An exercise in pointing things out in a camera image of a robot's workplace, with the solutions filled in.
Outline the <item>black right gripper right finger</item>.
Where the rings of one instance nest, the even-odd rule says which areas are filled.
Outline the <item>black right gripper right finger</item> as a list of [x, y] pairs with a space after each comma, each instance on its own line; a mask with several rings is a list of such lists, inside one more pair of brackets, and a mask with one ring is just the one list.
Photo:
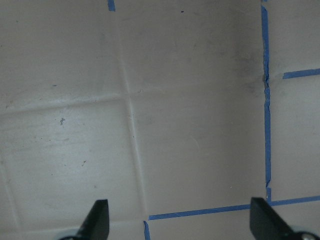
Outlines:
[[261, 197], [250, 200], [249, 228], [255, 240], [318, 240], [308, 231], [293, 230]]

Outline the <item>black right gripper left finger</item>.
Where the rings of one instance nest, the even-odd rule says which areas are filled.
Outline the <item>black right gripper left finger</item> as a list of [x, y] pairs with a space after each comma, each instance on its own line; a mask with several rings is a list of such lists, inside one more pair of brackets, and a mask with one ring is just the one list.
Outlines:
[[108, 200], [96, 200], [74, 238], [76, 240], [107, 240], [109, 233]]

